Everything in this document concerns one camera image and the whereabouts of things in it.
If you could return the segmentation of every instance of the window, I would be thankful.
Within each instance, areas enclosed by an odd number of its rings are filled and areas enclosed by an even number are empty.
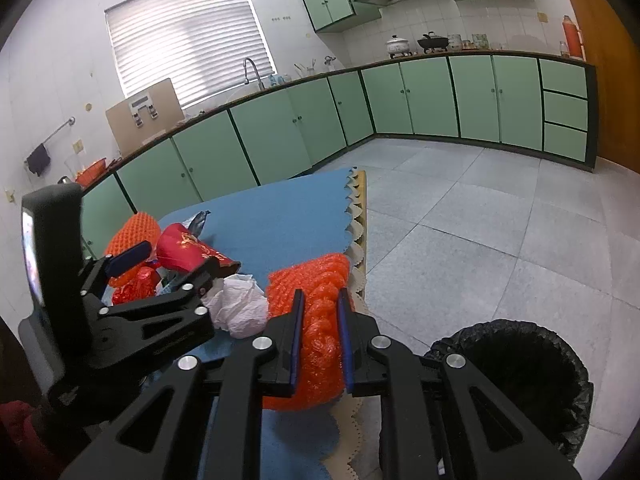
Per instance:
[[[274,73],[249,0],[129,0],[106,18],[126,96],[170,77],[185,108],[244,83],[245,57]]]

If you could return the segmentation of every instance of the countertop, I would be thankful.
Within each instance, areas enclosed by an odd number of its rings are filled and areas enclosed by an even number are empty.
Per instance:
[[[323,73],[315,74],[315,75],[312,75],[312,76],[296,79],[295,81],[291,81],[289,83],[284,83],[284,84],[281,84],[281,85],[272,86],[272,87],[266,88],[266,89],[264,89],[262,91],[254,92],[253,94],[245,95],[245,96],[243,96],[241,98],[235,99],[233,101],[229,101],[229,102],[227,102],[227,103],[225,103],[223,105],[220,105],[218,107],[215,107],[215,108],[212,108],[210,110],[207,110],[204,113],[201,113],[201,114],[199,114],[199,115],[197,115],[195,117],[192,117],[192,118],[190,118],[190,119],[188,119],[188,120],[176,125],[170,131],[166,132],[165,134],[162,134],[161,136],[156,137],[152,142],[146,144],[144,147],[140,148],[136,152],[131,153],[130,155],[127,155],[126,157],[123,157],[120,160],[112,163],[110,165],[110,167],[108,167],[108,170],[105,173],[103,173],[100,176],[100,178],[98,178],[90,186],[88,186],[84,190],[84,192],[88,193],[94,187],[98,186],[98,184],[100,184],[103,180],[105,180],[107,177],[112,175],[115,171],[119,170],[124,165],[126,165],[128,162],[132,161],[137,156],[140,156],[142,153],[145,153],[146,151],[150,150],[152,147],[157,146],[161,142],[173,137],[175,134],[178,134],[181,131],[186,130],[187,128],[193,126],[194,124],[199,123],[200,121],[204,121],[204,120],[210,118],[211,116],[214,116],[217,113],[223,112],[225,110],[228,110],[229,108],[232,108],[232,107],[237,106],[239,104],[242,104],[244,102],[250,101],[250,100],[255,99],[257,97],[260,97],[260,96],[263,96],[263,95],[267,95],[267,94],[270,94],[272,92],[276,92],[278,90],[283,90],[285,88],[290,88],[292,86],[299,85],[299,84],[302,84],[302,83],[305,83],[305,82],[308,82],[308,81],[313,81],[315,79],[322,79],[322,78],[329,77],[329,76],[332,76],[332,75],[338,75],[338,74],[343,74],[343,73],[347,73],[347,72],[356,72],[357,70],[365,70],[367,68],[388,65],[388,64],[391,64],[391,63],[398,63],[398,62],[403,62],[403,61],[411,61],[411,60],[415,60],[415,59],[428,59],[428,58],[431,58],[431,57],[478,56],[478,55],[490,56],[492,54],[498,55],[498,56],[536,57],[536,58],[539,58],[539,59],[549,59],[549,60],[552,60],[552,61],[566,62],[566,63],[569,63],[569,64],[575,64],[575,65],[578,65],[578,66],[589,66],[588,63],[583,62],[583,61],[578,61],[578,60],[575,60],[575,59],[566,59],[566,58],[561,57],[561,56],[554,56],[552,54],[542,54],[542,53],[539,53],[539,52],[524,52],[524,51],[521,51],[521,50],[463,50],[463,51],[456,51],[456,52],[435,52],[433,54],[418,54],[416,56],[396,57],[395,59],[385,59],[385,60],[382,60],[382,61],[377,61],[377,62],[366,64],[366,65],[359,65],[359,66],[353,66],[353,67],[350,67],[350,68],[343,68],[341,70],[334,70],[333,72],[323,72]]]

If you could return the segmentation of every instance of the red thermos bottle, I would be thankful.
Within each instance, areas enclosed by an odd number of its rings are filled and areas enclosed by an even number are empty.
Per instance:
[[[565,16],[564,20],[562,20],[562,28],[564,28],[566,44],[569,47],[569,56],[582,59],[582,44],[580,43],[578,27],[575,26],[569,16]]]

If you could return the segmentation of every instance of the white tiled wall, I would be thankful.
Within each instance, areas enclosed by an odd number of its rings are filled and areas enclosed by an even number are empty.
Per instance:
[[[69,174],[65,159],[78,139],[90,161],[117,152],[104,111],[124,95],[104,10],[122,1],[34,0],[0,52],[0,316],[14,329],[31,309],[18,242],[20,197]],[[279,73],[295,76],[293,64],[310,66],[313,58],[316,68],[322,68],[328,55],[338,58],[339,68],[350,65],[344,37],[317,36],[302,0],[252,2]],[[219,95],[187,112],[227,98]],[[39,178],[27,173],[23,160],[70,116],[76,124],[47,144],[52,159],[47,174]],[[5,200],[5,189],[16,191],[16,205]]]
[[[538,12],[548,16],[541,23]],[[405,0],[382,9],[382,18],[344,33],[351,61],[364,64],[387,58],[385,43],[396,35],[422,52],[417,40],[429,31],[440,36],[486,34],[490,43],[510,50],[559,54],[562,17],[575,21],[569,0]]]

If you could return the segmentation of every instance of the tile floor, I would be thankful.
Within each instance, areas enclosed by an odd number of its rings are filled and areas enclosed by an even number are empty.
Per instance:
[[[424,140],[374,139],[321,171],[367,172],[367,304],[382,333],[423,353],[476,322],[558,332],[595,387],[575,463],[609,466],[640,417],[640,175]],[[379,403],[358,415],[363,480],[378,468]]]

